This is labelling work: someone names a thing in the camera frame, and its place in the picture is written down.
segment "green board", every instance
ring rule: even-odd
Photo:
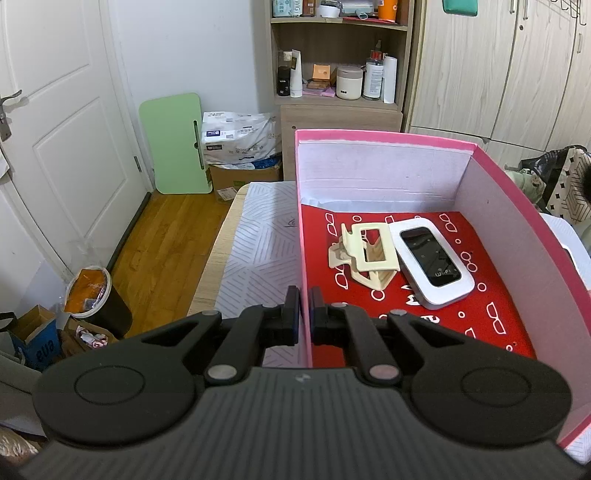
[[[139,118],[154,159],[160,193],[209,193],[212,183],[201,151],[201,101],[196,93],[148,100]]]

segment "white wardrobe door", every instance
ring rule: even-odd
[[[412,125],[491,136],[511,58],[513,3],[479,0],[478,16],[465,17],[427,1]]]
[[[581,24],[589,18],[589,0],[582,2]],[[591,25],[577,25],[573,61],[564,98],[546,150],[586,145],[591,137]]]
[[[521,160],[536,158],[544,154],[540,150],[495,141],[488,142],[485,151],[501,168],[516,167]]]
[[[550,0],[521,0],[518,13],[507,86],[491,138],[543,150],[564,93],[576,20]]]

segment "orange container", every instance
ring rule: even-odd
[[[378,7],[378,17],[380,20],[396,20],[396,11],[398,10],[398,0],[382,0],[382,5]]]

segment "white jar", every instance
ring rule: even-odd
[[[363,88],[363,70],[359,67],[339,67],[336,73],[336,96],[357,100]]]

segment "red cloth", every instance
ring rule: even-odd
[[[363,307],[371,317],[392,309],[409,313],[465,333],[487,343],[535,358],[534,348],[508,290],[476,232],[459,212],[421,213],[431,220],[468,267],[476,288],[465,299],[439,310],[418,304],[402,273],[383,292],[372,291],[350,276],[349,266],[328,266],[328,249],[339,241],[341,223],[351,231],[353,223],[407,220],[415,213],[333,213],[302,205],[304,255],[308,288],[319,286],[326,303],[345,301]],[[313,348],[314,366],[338,367],[343,356],[338,349]]]

